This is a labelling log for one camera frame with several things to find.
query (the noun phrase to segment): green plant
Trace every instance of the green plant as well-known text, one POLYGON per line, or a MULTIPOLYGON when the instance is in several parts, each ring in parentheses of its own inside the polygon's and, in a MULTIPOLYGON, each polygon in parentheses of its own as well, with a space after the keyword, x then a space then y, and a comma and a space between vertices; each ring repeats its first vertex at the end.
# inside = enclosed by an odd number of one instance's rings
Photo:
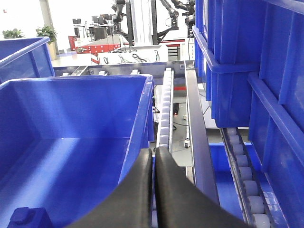
POLYGON ((24 37, 21 33, 21 30, 14 28, 13 30, 3 31, 3 36, 5 39, 14 39, 14 38, 22 38, 24 37))
POLYGON ((57 39, 57 32, 49 25, 45 25, 42 28, 36 29, 36 32, 38 37, 49 37, 49 44, 55 42, 57 39))

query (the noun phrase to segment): white pillar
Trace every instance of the white pillar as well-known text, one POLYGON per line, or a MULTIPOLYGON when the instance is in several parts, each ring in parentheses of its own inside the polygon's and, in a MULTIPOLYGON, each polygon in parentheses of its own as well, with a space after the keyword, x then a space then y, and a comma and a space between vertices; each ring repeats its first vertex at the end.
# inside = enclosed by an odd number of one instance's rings
POLYGON ((152 13, 150 0, 129 0, 132 9, 136 46, 152 45, 152 13))

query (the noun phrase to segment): stacked blue crates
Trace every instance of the stacked blue crates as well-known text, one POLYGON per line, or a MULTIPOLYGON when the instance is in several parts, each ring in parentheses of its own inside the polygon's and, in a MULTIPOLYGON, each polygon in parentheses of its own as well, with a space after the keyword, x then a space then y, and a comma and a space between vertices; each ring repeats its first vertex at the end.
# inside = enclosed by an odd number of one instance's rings
POLYGON ((218 127, 249 126, 248 73, 259 69, 266 4, 258 0, 198 1, 194 28, 199 76, 218 127), (207 69, 204 72, 204 59, 207 69))
POLYGON ((196 66, 212 117, 218 127, 249 126, 289 227, 304 227, 304 3, 205 0, 196 7, 196 66))

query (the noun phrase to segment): potted plant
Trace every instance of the potted plant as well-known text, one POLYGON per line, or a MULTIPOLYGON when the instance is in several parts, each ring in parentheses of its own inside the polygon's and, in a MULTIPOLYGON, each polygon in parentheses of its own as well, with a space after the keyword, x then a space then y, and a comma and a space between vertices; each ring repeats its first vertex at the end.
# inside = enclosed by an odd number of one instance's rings
POLYGON ((21 33, 21 30, 14 28, 13 30, 3 31, 3 36, 5 39, 15 39, 24 37, 21 33))
POLYGON ((55 41, 57 40, 57 32, 55 29, 49 25, 45 25, 42 28, 36 29, 38 37, 49 37, 50 41, 48 42, 48 49, 51 55, 51 59, 55 60, 57 58, 56 55, 56 47, 55 41))

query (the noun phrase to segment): blue storage bin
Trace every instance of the blue storage bin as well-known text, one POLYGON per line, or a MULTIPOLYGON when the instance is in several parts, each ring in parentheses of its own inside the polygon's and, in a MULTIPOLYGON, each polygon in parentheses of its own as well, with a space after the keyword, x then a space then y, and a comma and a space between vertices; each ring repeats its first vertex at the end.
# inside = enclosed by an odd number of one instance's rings
POLYGON ((257 73, 251 73, 249 82, 253 88, 249 139, 289 227, 304 227, 304 133, 257 73))
POLYGON ((55 76, 48 42, 47 37, 0 40, 0 83, 15 78, 55 76))
POLYGON ((304 131, 304 15, 268 4, 259 78, 304 131))
POLYGON ((196 2, 196 67, 218 127, 249 126, 252 95, 247 79, 249 72, 259 70, 265 11, 266 3, 257 0, 196 2))
POLYGON ((153 138, 152 76, 15 79, 0 85, 0 227, 46 208, 55 228, 107 197, 153 138))

